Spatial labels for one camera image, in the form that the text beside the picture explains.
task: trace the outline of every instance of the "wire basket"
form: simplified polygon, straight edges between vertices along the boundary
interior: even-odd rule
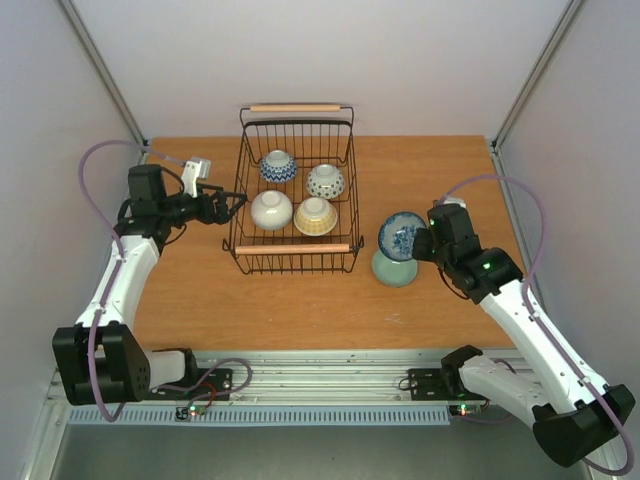
[[[301,117],[301,112],[321,112],[321,118]],[[265,113],[293,114],[294,117],[263,119]],[[229,238],[222,248],[244,274],[252,273],[350,273],[364,246],[358,221],[358,184],[353,148],[352,107],[340,105],[255,105],[240,110],[242,141],[238,157],[235,192],[249,201],[230,222]],[[260,160],[272,150],[284,150],[296,159],[298,172],[287,183],[270,183],[260,176]],[[283,192],[294,210],[311,195],[306,178],[316,165],[329,163],[340,169],[345,179],[342,194],[331,200],[338,222],[320,237],[300,233],[293,222],[267,231],[251,219],[251,202],[265,190]]]

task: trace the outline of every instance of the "white wall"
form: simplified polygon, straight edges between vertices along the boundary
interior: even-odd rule
[[[591,365],[637,399],[638,25],[638,2],[588,2],[503,147],[507,173],[548,207],[550,244],[539,279],[552,318]],[[519,198],[535,251],[537,213]],[[629,427],[640,447],[638,408]]]
[[[82,201],[83,151],[127,129],[53,1],[0,4],[0,478],[17,478],[54,369],[51,337],[91,296],[109,244]],[[97,154],[115,215],[137,154]]]
[[[367,135],[493,137],[566,0],[76,0],[147,137],[338,101]]]

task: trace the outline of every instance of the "wooden tabletop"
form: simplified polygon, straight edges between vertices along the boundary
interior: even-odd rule
[[[209,182],[233,190],[240,138],[158,138],[153,147],[187,160],[213,161]],[[404,288],[381,285],[371,271],[377,232],[390,214],[425,215],[432,201],[465,178],[493,172],[482,137],[356,137],[360,231],[350,274],[243,275],[222,239],[228,225],[189,224],[151,272],[136,313],[145,348],[297,350],[510,347],[506,334],[471,301],[421,263]],[[460,192],[484,247],[499,246],[521,264],[499,185]]]

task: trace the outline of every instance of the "cream bowl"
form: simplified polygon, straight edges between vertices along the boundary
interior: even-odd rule
[[[293,223],[304,235],[319,237],[333,230],[338,223],[338,212],[324,198],[311,197],[300,204]]]
[[[267,190],[258,194],[251,203],[253,223],[264,230],[286,227],[293,216],[291,200],[282,192]]]
[[[314,197],[336,198],[344,192],[344,176],[338,167],[316,165],[307,176],[307,191]]]

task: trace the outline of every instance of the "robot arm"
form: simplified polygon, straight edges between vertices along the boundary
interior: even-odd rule
[[[435,263],[480,305],[509,335],[540,381],[519,377],[467,346],[442,359],[450,392],[466,389],[501,405],[530,426],[545,453],[563,466],[573,465],[616,436],[616,428],[583,380],[588,379],[623,424],[635,405],[626,386],[609,386],[527,292],[535,308],[534,321],[522,298],[522,272],[503,250],[480,247],[469,214],[459,202],[436,205],[427,216],[429,227],[418,230],[413,257]],[[576,375],[545,330],[587,378]]]
[[[167,195],[164,169],[159,165],[129,170],[130,198],[123,203],[115,226],[123,254],[113,242],[107,268],[86,310],[75,326],[59,328],[53,338],[71,404],[95,403],[88,371],[88,339],[96,316],[95,362],[104,403],[141,401],[150,389],[165,383],[194,383],[197,365],[189,349],[143,351],[131,330],[144,284],[172,229],[184,228],[192,220],[207,225],[227,223],[246,202],[246,195],[199,184],[198,180],[208,177],[210,166],[203,159],[187,162],[180,178],[182,191],[173,195]]]

